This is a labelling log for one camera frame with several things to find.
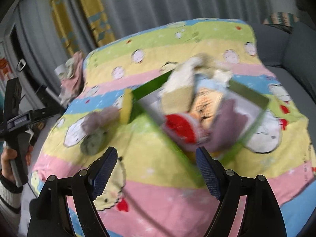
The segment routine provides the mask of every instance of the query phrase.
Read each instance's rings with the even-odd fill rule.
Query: green box
[[[130,122],[134,120],[139,114],[147,113],[146,110],[138,103],[138,101],[157,89],[160,89],[162,85],[168,80],[171,72],[172,71],[169,71],[132,91],[133,106],[130,114]],[[252,137],[256,129],[260,126],[269,103],[269,99],[264,95],[232,79],[229,81],[228,90],[231,95],[237,95],[236,97],[240,97],[241,100],[247,100],[248,102],[250,101],[251,104],[254,104],[254,106],[257,107],[259,113],[256,115],[253,122],[247,127],[247,130],[239,137],[236,144],[233,145],[227,152],[223,153],[223,157],[219,160],[224,165],[236,156],[236,154]]]

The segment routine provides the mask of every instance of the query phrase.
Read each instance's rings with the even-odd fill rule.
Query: white sweater sleeve
[[[23,187],[18,188],[0,173],[0,213],[12,230],[17,233],[21,217],[21,195]]]

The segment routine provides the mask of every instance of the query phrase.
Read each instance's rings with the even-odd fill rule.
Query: patterned yellow curtain
[[[80,2],[98,46],[115,41],[101,0],[80,0]]]
[[[58,36],[67,51],[72,56],[79,51],[78,41],[74,35],[70,19],[63,0],[50,0],[51,13]]]

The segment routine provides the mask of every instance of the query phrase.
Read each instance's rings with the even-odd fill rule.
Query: black wire
[[[37,199],[37,196],[36,196],[35,192],[33,191],[33,188],[30,186],[30,183],[27,182],[27,184],[28,184],[28,186],[30,187],[30,189],[31,189],[32,193],[34,194],[35,198]]]

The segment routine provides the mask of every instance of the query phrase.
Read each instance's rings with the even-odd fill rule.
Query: metal screw
[[[259,179],[260,181],[265,181],[265,177],[264,177],[263,175],[258,175],[258,179]]]
[[[231,170],[231,169],[228,169],[228,170],[226,170],[226,174],[229,175],[229,176],[232,176],[232,175],[235,174],[235,172],[233,170]]]
[[[47,178],[47,180],[48,180],[49,182],[54,181],[55,179],[56,179],[56,176],[54,176],[54,175],[50,175],[50,176]]]
[[[87,173],[88,173],[88,171],[85,169],[79,171],[80,176],[85,176]]]

